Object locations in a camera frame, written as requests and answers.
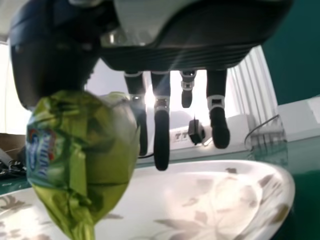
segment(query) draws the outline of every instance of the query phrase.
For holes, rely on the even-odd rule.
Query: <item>white curtain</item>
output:
[[[0,133],[25,135],[30,116],[18,99],[9,47],[0,44]]]

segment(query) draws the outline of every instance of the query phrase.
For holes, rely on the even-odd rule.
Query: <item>table surface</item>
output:
[[[295,182],[293,207],[272,240],[320,240],[320,137],[290,143],[265,145],[253,152],[185,159],[180,162],[212,159],[254,159],[287,169]],[[0,182],[0,195],[29,188],[25,178]]]

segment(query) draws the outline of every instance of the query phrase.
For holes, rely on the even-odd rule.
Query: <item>black robot leg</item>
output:
[[[140,126],[140,156],[148,151],[147,111],[145,103],[146,88],[142,71],[124,72],[125,83],[131,97],[131,108]]]
[[[151,72],[154,104],[154,163],[165,171],[170,158],[170,72]]]
[[[207,70],[206,99],[212,127],[212,138],[218,149],[230,143],[230,131],[225,115],[227,69]]]

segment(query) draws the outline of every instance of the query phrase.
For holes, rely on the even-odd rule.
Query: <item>wrapped candy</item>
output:
[[[27,178],[69,238],[95,239],[95,224],[129,184],[139,138],[123,93],[60,91],[39,101],[27,127]]]

